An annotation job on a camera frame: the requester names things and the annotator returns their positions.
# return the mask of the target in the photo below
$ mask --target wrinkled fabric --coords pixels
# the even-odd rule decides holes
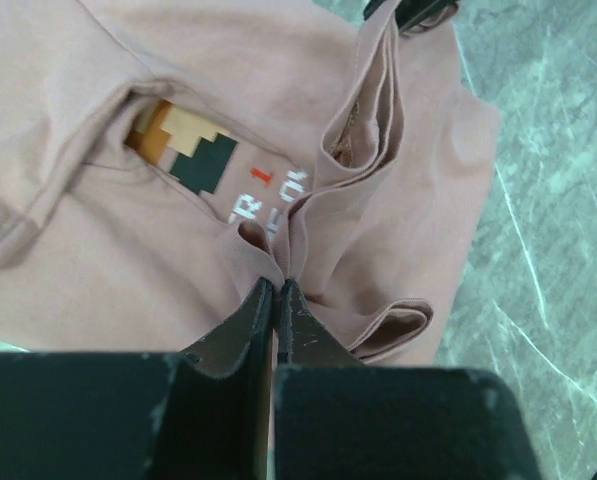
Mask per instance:
[[[499,117],[447,12],[403,36],[397,4],[360,32],[306,0],[0,4],[0,339],[180,350],[263,276],[364,361],[430,363]],[[125,145],[158,99],[237,141],[214,193]]]

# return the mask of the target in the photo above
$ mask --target black clip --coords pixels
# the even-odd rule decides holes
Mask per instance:
[[[371,0],[363,11],[365,20],[371,17],[385,1]],[[403,34],[454,3],[456,3],[455,0],[402,0],[396,8],[398,31]]]

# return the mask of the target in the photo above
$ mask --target marble surface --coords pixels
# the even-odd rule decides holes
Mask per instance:
[[[365,2],[321,0],[359,24]],[[597,470],[597,1],[467,0],[463,81],[504,118],[437,357],[513,389],[545,479]]]

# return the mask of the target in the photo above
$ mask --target t-shirt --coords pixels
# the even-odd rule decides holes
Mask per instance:
[[[262,276],[358,358],[431,362],[499,116],[398,3],[358,32],[308,0],[0,2],[0,339],[180,350]]]

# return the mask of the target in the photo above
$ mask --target pixelated graphic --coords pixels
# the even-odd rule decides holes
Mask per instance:
[[[220,125],[160,100],[136,118],[125,144],[200,194],[216,190],[238,142]]]

